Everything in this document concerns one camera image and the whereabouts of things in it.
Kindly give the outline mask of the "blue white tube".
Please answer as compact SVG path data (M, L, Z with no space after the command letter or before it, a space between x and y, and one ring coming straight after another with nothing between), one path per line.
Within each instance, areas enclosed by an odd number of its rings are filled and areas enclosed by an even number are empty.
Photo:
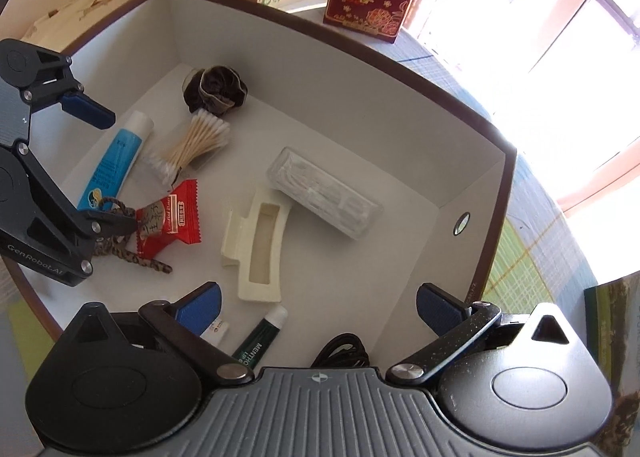
M96 210L105 198L117 198L122 184L154 128L153 120L134 111L108 145L78 203L78 210Z

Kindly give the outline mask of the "green lip balm tube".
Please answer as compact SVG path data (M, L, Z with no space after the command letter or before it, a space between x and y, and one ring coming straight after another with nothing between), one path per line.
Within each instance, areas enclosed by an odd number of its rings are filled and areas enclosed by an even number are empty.
M281 304L275 305L241 342L232 357L240 364L255 369L287 320L286 308Z

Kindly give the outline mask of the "red candy packet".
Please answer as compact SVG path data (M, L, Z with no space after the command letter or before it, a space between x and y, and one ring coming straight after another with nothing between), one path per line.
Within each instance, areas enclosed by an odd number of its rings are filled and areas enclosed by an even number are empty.
M136 211L137 255L154 259L179 240L186 245L202 241L198 213L198 181L184 180L166 196Z

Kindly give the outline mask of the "cream hair claw clip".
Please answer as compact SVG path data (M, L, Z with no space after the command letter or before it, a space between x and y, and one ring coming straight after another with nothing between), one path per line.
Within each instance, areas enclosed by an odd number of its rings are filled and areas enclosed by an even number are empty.
M282 192L255 191L247 216L229 213L221 247L223 266L238 268L238 297L278 303L281 298L282 243L292 200Z

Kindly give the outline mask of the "cotton swab bundle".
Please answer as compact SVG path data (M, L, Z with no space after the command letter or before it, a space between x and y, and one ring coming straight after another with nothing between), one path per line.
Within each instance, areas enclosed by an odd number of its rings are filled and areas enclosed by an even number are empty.
M143 161L164 185L174 186L196 160L211 156L229 144L231 126L205 109L173 128L143 156Z

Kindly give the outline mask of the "dark brown scrunchie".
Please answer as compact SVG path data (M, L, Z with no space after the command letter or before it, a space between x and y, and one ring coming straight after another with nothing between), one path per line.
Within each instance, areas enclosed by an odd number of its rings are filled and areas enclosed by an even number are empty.
M241 107L247 95L247 85L226 66L193 69L182 84L183 100L190 113L206 110L217 118Z

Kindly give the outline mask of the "clear plastic case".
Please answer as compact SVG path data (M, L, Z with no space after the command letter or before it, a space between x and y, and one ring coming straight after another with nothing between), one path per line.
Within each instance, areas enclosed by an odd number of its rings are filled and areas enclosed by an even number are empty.
M376 201L290 147L271 163L267 178L274 189L353 240L366 235L383 211Z

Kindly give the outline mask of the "plaid tablecloth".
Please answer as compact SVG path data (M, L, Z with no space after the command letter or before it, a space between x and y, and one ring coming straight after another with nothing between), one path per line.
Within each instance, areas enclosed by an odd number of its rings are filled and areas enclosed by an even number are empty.
M584 290L596 284L559 206L518 157L483 298L510 313L553 302L577 325L585 321Z

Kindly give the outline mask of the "large milk gift box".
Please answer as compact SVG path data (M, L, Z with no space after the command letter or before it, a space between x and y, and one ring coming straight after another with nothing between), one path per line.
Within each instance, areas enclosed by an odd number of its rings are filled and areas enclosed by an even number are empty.
M639 274L584 291L587 347L613 394L612 415L596 438L609 456L639 454Z

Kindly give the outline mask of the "brown cardboard box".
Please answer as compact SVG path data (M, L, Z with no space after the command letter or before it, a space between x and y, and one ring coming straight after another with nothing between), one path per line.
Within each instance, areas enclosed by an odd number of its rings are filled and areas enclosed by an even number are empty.
M262 360L306 367L355 333L387 367L434 339L416 313L424 283L480 299L494 258L515 154L497 129L435 84L333 30L240 0L131 0L58 43L87 93L126 121L154 123L122 200L140 208L164 185L149 159L189 120L182 86L223 65L247 84L228 145L191 174L202 239L160 252L170 274L98 258L67 287L13 266L51 337L82 304L134 311L206 281L222 290L236 349L269 310L288 319Z

